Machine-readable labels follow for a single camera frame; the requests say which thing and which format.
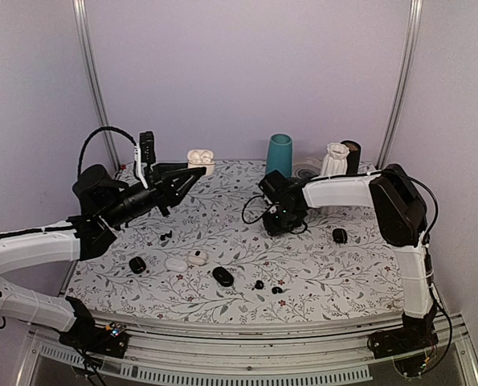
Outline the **cream earbud case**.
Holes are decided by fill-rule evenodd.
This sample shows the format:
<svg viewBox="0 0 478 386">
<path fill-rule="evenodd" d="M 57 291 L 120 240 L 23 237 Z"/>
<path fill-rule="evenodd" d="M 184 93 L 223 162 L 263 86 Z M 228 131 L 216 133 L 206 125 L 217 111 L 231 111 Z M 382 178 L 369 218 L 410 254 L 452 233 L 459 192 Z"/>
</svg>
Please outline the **cream earbud case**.
<svg viewBox="0 0 478 386">
<path fill-rule="evenodd" d="M 215 165 L 214 152 L 211 150 L 190 150 L 187 153 L 187 167 L 189 169 L 205 167 L 205 176 L 213 174 Z"/>
</svg>

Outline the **black earbud charging case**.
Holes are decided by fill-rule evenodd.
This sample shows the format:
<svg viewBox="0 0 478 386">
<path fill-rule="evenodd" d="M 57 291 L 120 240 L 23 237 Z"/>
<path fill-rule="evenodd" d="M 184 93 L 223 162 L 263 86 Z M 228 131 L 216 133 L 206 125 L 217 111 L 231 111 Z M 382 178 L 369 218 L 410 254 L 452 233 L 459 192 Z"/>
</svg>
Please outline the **black earbud charging case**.
<svg viewBox="0 0 478 386">
<path fill-rule="evenodd" d="M 336 244 L 346 244 L 348 242 L 348 234 L 343 228 L 335 228 L 332 231 L 332 238 Z"/>
</svg>

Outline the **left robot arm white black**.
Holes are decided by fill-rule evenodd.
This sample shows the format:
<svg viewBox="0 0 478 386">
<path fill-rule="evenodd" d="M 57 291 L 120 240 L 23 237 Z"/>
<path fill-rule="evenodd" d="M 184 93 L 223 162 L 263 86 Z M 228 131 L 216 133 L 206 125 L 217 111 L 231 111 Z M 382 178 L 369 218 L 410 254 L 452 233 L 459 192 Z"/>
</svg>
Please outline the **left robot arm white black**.
<svg viewBox="0 0 478 386">
<path fill-rule="evenodd" d="M 160 163 L 133 185 L 113 179 L 96 164 L 84 170 L 72 190 L 80 214 L 45 227 L 0 233 L 0 317 L 67 332 L 84 349 L 93 349 L 101 333 L 77 298 L 54 298 L 12 284 L 3 274 L 59 261 L 86 261 L 104 255 L 121 226 L 154 208 L 164 216 L 185 198 L 206 168 Z"/>
</svg>

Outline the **black oval earbud case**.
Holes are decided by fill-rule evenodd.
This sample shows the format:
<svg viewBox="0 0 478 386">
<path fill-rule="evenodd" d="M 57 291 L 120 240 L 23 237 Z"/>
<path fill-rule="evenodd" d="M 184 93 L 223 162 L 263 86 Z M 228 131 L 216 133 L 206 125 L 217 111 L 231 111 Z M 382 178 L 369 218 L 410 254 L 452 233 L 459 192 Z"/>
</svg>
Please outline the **black oval earbud case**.
<svg viewBox="0 0 478 386">
<path fill-rule="evenodd" d="M 214 268 L 212 276 L 223 287 L 230 287 L 234 284 L 234 277 L 223 267 Z"/>
</svg>

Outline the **black earbud pair left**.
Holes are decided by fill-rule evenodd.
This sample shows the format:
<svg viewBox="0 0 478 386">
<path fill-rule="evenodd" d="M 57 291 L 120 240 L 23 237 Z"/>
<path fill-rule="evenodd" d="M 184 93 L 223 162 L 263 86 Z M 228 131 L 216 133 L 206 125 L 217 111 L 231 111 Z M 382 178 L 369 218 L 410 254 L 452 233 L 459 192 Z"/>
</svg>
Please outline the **black earbud pair left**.
<svg viewBox="0 0 478 386">
<path fill-rule="evenodd" d="M 160 235 L 160 241 L 170 239 L 172 236 L 173 236 L 172 232 L 167 232 L 167 233 L 161 234 Z"/>
</svg>

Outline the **teal tall vase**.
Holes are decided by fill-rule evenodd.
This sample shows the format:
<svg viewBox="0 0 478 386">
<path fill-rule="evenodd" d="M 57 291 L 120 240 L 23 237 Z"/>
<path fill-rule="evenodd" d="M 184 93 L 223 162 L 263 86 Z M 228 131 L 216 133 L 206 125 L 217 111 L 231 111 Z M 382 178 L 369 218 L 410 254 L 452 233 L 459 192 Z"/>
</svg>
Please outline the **teal tall vase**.
<svg viewBox="0 0 478 386">
<path fill-rule="evenodd" d="M 292 139 L 283 133 L 270 137 L 265 174 L 279 171 L 284 177 L 292 176 Z"/>
</svg>

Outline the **white ribbed vase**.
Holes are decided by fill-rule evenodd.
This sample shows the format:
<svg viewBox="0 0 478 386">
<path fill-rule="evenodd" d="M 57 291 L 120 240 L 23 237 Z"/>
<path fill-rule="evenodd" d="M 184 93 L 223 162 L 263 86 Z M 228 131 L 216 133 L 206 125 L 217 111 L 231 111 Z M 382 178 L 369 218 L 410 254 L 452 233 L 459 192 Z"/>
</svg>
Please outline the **white ribbed vase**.
<svg viewBox="0 0 478 386">
<path fill-rule="evenodd" d="M 327 153 L 321 164 L 321 176 L 344 175 L 347 171 L 349 148 L 341 143 L 332 142 L 327 145 Z"/>
</svg>

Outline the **floral patterned table mat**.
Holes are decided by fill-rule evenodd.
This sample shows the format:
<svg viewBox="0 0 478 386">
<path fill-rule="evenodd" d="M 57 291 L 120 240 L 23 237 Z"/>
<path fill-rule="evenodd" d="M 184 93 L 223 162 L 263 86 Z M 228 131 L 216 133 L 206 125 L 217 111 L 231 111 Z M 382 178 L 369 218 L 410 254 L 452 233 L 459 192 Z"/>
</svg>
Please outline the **floral patterned table mat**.
<svg viewBox="0 0 478 386">
<path fill-rule="evenodd" d="M 259 161 L 220 162 L 169 216 L 155 210 L 133 220 L 102 257 L 79 262 L 67 294 L 107 316 L 171 322 L 250 326 L 403 312 L 398 262 L 374 210 L 311 208 L 305 232 L 269 236 L 259 221 L 264 169 Z M 346 230 L 346 244 L 333 241 L 335 228 Z M 167 232 L 173 236 L 160 241 Z M 188 262 L 194 250 L 207 253 L 206 265 Z M 134 257 L 145 261 L 143 273 L 129 268 Z M 188 270 L 167 270 L 170 257 Z M 232 286 L 213 278 L 216 267 L 232 274 Z M 273 294 L 275 286 L 283 293 Z"/>
</svg>

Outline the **dark brown cylinder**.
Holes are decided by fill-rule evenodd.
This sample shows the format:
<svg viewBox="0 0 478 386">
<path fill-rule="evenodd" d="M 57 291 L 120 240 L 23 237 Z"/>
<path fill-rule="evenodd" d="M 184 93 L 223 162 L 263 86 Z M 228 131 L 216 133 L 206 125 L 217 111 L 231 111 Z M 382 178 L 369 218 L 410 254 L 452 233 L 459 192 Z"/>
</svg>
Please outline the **dark brown cylinder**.
<svg viewBox="0 0 478 386">
<path fill-rule="evenodd" d="M 348 148 L 349 154 L 346 157 L 346 175 L 355 175 L 358 172 L 362 147 L 355 141 L 344 140 L 341 144 Z"/>
</svg>

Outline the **front aluminium rail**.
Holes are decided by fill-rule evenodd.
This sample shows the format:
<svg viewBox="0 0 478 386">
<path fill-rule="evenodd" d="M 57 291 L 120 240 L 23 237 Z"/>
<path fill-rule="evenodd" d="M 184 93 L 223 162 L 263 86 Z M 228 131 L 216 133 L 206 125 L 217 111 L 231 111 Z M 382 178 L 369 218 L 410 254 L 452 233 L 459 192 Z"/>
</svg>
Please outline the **front aluminium rail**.
<svg viewBox="0 0 478 386">
<path fill-rule="evenodd" d="M 478 360 L 463 318 L 435 319 L 439 336 L 427 372 L 410 378 L 423 351 L 377 359 L 367 347 L 397 314 L 293 325 L 203 325 L 129 320 L 121 359 L 98 370 L 38 327 L 25 340 L 17 385 L 478 385 Z"/>
</svg>

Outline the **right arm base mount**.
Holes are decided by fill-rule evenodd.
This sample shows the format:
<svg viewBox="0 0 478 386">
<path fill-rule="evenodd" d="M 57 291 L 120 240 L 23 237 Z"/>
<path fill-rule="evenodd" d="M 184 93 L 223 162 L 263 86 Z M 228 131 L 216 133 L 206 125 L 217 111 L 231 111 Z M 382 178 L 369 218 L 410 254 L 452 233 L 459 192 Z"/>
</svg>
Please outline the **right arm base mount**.
<svg viewBox="0 0 478 386">
<path fill-rule="evenodd" d="M 367 348 L 375 359 L 406 354 L 432 347 L 438 343 L 433 314 L 413 318 L 402 314 L 402 326 L 392 330 L 376 331 L 368 336 Z"/>
</svg>

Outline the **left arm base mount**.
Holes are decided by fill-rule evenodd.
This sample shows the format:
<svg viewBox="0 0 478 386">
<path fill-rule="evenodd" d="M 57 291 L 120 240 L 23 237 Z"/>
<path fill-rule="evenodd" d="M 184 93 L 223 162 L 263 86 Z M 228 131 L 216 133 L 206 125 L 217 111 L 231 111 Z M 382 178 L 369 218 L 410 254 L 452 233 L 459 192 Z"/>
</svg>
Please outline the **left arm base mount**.
<svg viewBox="0 0 478 386">
<path fill-rule="evenodd" d="M 70 296 L 65 299 L 74 311 L 75 321 L 68 331 L 60 331 L 59 342 L 82 352 L 123 359 L 129 345 L 129 334 L 125 331 L 125 326 L 113 322 L 99 327 L 79 299 Z"/>
</svg>

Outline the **left aluminium frame post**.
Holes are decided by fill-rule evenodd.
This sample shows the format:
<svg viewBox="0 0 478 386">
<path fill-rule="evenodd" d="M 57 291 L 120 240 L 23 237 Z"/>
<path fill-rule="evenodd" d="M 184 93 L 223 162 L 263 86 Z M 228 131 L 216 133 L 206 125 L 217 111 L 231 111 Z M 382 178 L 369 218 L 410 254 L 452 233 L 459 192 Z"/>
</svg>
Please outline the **left aluminium frame post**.
<svg viewBox="0 0 478 386">
<path fill-rule="evenodd" d="M 84 0 L 73 0 L 71 3 L 74 11 L 81 56 L 84 62 L 88 86 L 96 112 L 96 118 L 99 126 L 110 126 L 107 109 L 104 103 L 103 92 L 97 74 L 96 60 L 93 52 L 88 23 L 86 2 Z"/>
</svg>

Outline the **aluminium frame post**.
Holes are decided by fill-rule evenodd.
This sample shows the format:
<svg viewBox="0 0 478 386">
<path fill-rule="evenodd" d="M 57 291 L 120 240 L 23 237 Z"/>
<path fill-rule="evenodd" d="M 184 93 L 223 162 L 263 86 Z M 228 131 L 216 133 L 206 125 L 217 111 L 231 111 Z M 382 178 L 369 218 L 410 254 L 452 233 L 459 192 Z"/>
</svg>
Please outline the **aluminium frame post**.
<svg viewBox="0 0 478 386">
<path fill-rule="evenodd" d="M 377 168 L 383 168 L 388 163 L 391 148 L 397 133 L 399 118 L 407 92 L 407 86 L 411 75 L 411 68 L 415 57 L 415 50 L 419 40 L 420 21 L 423 11 L 423 0 L 411 0 L 407 20 L 407 32 L 402 50 L 402 61 L 399 69 L 398 80 L 394 92 L 394 98 L 386 125 L 382 145 L 376 161 Z"/>
<path fill-rule="evenodd" d="M 86 2 L 84 0 L 73 0 L 71 3 L 74 11 L 81 56 L 84 62 L 88 86 L 96 112 L 96 118 L 99 126 L 110 126 L 107 109 L 104 103 L 103 92 L 97 74 L 96 60 L 93 52 L 88 23 Z"/>
</svg>

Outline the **right aluminium frame post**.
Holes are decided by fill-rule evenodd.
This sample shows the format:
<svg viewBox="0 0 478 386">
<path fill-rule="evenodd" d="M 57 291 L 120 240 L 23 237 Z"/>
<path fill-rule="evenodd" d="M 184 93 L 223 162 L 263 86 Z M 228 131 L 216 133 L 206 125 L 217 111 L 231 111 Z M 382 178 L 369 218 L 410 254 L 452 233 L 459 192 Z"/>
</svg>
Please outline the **right aluminium frame post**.
<svg viewBox="0 0 478 386">
<path fill-rule="evenodd" d="M 407 32 L 402 50 L 402 61 L 399 69 L 398 80 L 394 92 L 394 98 L 386 125 L 382 145 L 376 161 L 377 168 L 383 168 L 388 163 L 391 148 L 397 133 L 399 118 L 407 92 L 407 86 L 411 75 L 411 68 L 415 57 L 415 50 L 419 40 L 420 21 L 423 11 L 423 0 L 411 0 L 407 20 Z"/>
</svg>

